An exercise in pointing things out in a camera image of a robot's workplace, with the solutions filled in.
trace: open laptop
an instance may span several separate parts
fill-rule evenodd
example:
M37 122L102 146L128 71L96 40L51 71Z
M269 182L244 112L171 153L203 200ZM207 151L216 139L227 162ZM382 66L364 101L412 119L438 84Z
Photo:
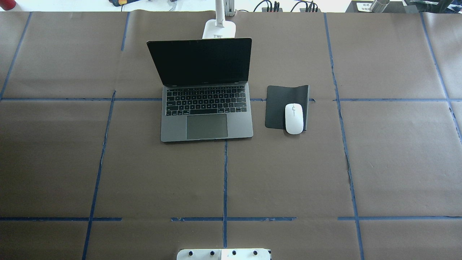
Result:
M162 81L163 142L252 137L252 39L147 42Z

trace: red cylindrical object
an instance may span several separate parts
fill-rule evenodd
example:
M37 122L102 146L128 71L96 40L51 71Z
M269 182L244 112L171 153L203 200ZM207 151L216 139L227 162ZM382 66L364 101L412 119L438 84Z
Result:
M5 11L11 10L15 6L16 6L15 0L0 0L0 7L3 8L3 10Z

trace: white label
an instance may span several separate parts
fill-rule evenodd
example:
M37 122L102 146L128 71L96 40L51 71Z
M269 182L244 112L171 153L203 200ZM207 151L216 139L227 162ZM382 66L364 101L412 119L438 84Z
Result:
M356 6L360 12L372 12L370 3L356 3Z

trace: computer mouse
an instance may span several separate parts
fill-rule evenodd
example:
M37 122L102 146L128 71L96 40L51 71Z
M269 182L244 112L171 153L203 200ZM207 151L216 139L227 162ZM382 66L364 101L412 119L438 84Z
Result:
M286 131L291 135L298 135L303 131L302 105L297 103L286 105Z

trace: laptop screen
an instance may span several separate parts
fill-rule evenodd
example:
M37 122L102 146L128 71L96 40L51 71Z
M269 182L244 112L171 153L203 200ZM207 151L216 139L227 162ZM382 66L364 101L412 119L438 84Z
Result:
M147 42L166 86L249 80L251 38Z

